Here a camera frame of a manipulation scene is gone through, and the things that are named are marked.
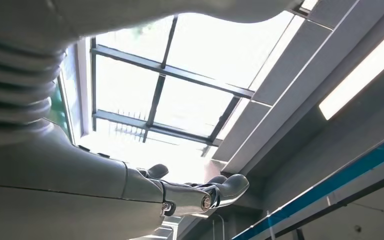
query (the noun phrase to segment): ceiling light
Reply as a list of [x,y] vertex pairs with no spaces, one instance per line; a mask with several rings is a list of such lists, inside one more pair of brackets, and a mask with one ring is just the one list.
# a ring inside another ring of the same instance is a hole
[[301,5],[303,9],[307,10],[313,10],[314,6],[317,4],[319,0],[305,0],[304,3]]
[[320,103],[326,120],[384,70],[384,40]]
[[192,216],[194,216],[194,217],[198,217],[198,218],[202,218],[202,219],[207,219],[208,218],[208,216],[207,215],[204,215],[204,214],[192,214]]

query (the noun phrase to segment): gray wall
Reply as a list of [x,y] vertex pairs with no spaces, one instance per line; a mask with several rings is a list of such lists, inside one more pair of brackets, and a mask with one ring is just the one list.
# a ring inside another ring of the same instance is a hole
[[62,62],[62,75],[65,85],[65,96],[71,117],[72,132],[75,139],[82,136],[82,106],[79,94],[79,68],[77,65],[77,47],[71,45],[66,50],[67,56]]
[[384,76],[266,182],[263,208],[274,211],[384,140]]
[[302,232],[305,240],[384,240],[384,188],[304,225]]

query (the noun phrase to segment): humanoid robot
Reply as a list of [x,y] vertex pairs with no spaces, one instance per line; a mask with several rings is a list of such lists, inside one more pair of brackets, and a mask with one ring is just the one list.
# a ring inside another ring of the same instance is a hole
[[206,184],[160,178],[72,145],[43,117],[65,49],[84,36],[195,12],[254,23],[299,0],[0,0],[0,240],[123,240],[164,216],[204,213],[248,188],[240,174]]

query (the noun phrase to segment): blue trim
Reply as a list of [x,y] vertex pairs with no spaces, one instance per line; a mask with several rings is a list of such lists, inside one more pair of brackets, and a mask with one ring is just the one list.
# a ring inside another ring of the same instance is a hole
[[269,219],[266,217],[258,224],[245,230],[240,235],[235,236],[233,240],[249,240],[255,237],[259,233],[269,229],[269,225],[274,226],[280,223],[281,221],[289,218],[289,216],[339,189],[382,163],[384,163],[384,142],[329,178],[320,182],[302,196],[291,201],[282,209],[273,212],[270,216],[270,224]]

